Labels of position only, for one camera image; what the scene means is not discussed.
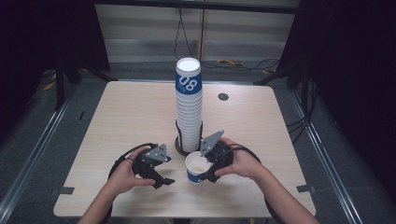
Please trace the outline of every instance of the dark background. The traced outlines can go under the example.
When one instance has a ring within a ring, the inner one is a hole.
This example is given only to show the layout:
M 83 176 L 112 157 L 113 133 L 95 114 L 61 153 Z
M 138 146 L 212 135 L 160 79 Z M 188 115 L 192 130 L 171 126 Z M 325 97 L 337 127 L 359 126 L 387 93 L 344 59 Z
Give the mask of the dark background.
M 109 69 L 94 5 L 52 2 L 0 3 L 1 138 L 58 59 Z M 302 0 L 301 7 L 319 14 L 296 16 L 279 67 L 308 64 L 340 129 L 396 202 L 395 3 Z
M 396 202 L 396 2 L 301 1 L 278 67 L 301 62 L 350 144 Z M 304 69 L 290 73 L 301 80 Z
M 2 1 L 0 3 L 0 136 L 23 113 L 44 71 L 72 57 L 109 70 L 93 3 Z

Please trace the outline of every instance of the printed number on cup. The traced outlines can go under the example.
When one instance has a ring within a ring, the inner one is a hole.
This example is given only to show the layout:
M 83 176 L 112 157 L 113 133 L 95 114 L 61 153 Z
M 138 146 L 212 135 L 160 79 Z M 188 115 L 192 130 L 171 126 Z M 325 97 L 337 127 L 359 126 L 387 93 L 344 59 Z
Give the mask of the printed number on cup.
M 180 77 L 178 81 L 181 85 L 186 86 L 186 90 L 188 91 L 193 91 L 194 87 L 196 87 L 196 85 L 198 84 L 197 80 L 190 80 L 189 77 Z

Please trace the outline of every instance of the floor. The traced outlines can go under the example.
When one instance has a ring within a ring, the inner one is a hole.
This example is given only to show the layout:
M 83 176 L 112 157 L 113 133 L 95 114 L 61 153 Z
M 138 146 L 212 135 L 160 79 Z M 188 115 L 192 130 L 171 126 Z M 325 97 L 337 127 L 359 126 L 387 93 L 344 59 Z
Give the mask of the floor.
M 244 65 L 248 67 L 254 67 L 256 64 L 257 62 L 244 62 Z M 272 62 L 261 64 L 262 67 L 270 65 Z M 120 79 L 172 80 L 175 62 L 112 63 L 111 70 L 112 72 L 107 74 Z M 106 86 L 103 80 L 87 71 L 81 71 L 81 75 L 83 77 L 81 83 L 66 85 L 67 107 L 59 116 L 59 122 L 55 125 L 56 129 L 50 132 L 50 137 L 40 153 L 32 152 L 35 152 L 42 133 L 47 131 L 47 125 L 55 113 L 56 88 L 43 91 L 43 88 L 50 83 L 50 77 L 43 77 L 19 123 L 1 143 L 0 169 L 3 171 L 0 174 L 1 223 L 77 222 L 76 218 L 56 217 L 52 209 L 57 200 L 56 189 L 64 184 Z M 265 75 L 262 70 L 240 72 L 203 67 L 204 81 L 251 85 L 252 81 L 266 76 L 268 75 Z M 295 104 L 293 91 L 287 89 L 286 82 L 287 78 L 282 77 L 268 85 L 273 88 L 285 124 L 290 124 L 288 128 L 292 131 L 301 122 L 291 124 L 299 121 L 301 116 Z M 339 190 L 333 183 L 334 177 L 329 176 L 328 169 L 324 166 L 326 162 L 323 162 L 320 151 L 313 144 L 307 129 L 300 127 L 290 133 L 290 140 L 295 140 L 302 130 L 302 134 L 294 143 L 294 148 L 305 180 L 309 186 L 313 187 L 311 194 L 317 208 L 318 220 L 321 223 L 396 223 L 395 204 L 389 199 L 365 161 L 348 143 L 342 130 L 337 128 L 336 121 L 333 120 L 326 105 L 320 99 L 320 90 L 318 90 L 318 98 L 315 102 L 311 121 L 320 137 L 320 147 L 325 148 L 338 174 L 341 182 L 337 183 L 341 184 L 338 186 L 344 187 L 345 191 L 341 191 L 346 192 L 346 196 L 350 197 L 350 200 L 346 200 L 356 209 L 356 212 L 348 213 L 343 207 L 343 204 L 350 204 L 342 198 L 343 195 L 338 194 Z M 12 191 L 17 192 L 11 195 L 14 199 L 16 198 L 15 203 L 5 202 L 16 177 L 19 176 L 31 156 L 36 156 L 36 159 L 28 169 L 31 173 L 24 178 L 27 181 L 19 185 L 20 191 Z M 272 219 L 241 219 L 241 223 L 251 223 L 250 221 L 275 223 Z M 120 219 L 112 218 L 109 223 L 120 223 Z

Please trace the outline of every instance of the forearm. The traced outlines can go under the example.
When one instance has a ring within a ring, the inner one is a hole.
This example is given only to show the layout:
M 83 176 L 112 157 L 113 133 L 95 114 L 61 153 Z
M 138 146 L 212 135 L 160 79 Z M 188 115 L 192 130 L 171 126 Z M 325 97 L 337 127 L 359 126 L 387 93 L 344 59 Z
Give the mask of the forearm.
M 106 185 L 99 191 L 78 224 L 99 223 L 106 216 L 117 195 L 108 190 Z
M 254 181 L 261 189 L 266 200 L 286 223 L 318 223 L 265 167 L 262 167 Z

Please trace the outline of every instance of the grey floor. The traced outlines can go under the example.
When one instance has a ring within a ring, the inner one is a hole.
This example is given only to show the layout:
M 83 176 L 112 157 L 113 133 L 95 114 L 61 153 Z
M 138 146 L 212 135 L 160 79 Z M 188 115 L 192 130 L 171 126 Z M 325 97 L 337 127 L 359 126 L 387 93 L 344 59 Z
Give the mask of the grey floor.
M 247 66 L 256 63 L 245 62 Z M 125 79 L 173 80 L 175 62 L 162 63 L 113 63 L 110 76 Z M 106 83 L 88 72 L 81 72 L 83 79 L 74 94 L 69 94 L 70 102 L 61 122 L 45 147 L 29 182 L 18 200 L 8 223 L 75 223 L 76 218 L 60 218 L 53 215 L 56 195 L 54 189 L 64 185 L 73 160 L 87 131 L 95 108 Z M 236 72 L 227 69 L 204 68 L 204 81 L 230 81 L 251 83 L 266 75 L 260 70 Z M 290 91 L 286 88 L 286 78 L 272 81 L 285 123 L 300 119 Z M 0 151 L 0 197 L 3 198 L 20 172 L 22 166 L 35 148 L 35 144 L 45 131 L 56 105 L 55 88 L 43 91 L 49 82 L 43 78 L 31 103 L 26 107 L 18 125 L 1 143 Z M 396 207 L 375 179 L 372 171 L 348 143 L 326 105 L 317 99 L 312 122 L 317 128 L 323 145 L 340 175 L 346 190 L 361 216 L 362 223 L 396 223 Z M 297 132 L 290 134 L 294 139 Z M 340 204 L 315 148 L 304 132 L 294 144 L 302 166 L 306 182 L 315 187 L 312 193 L 317 208 L 317 218 L 321 223 L 351 223 Z M 120 223 L 112 219 L 110 223 Z M 273 220 L 256 219 L 255 223 L 275 223 Z

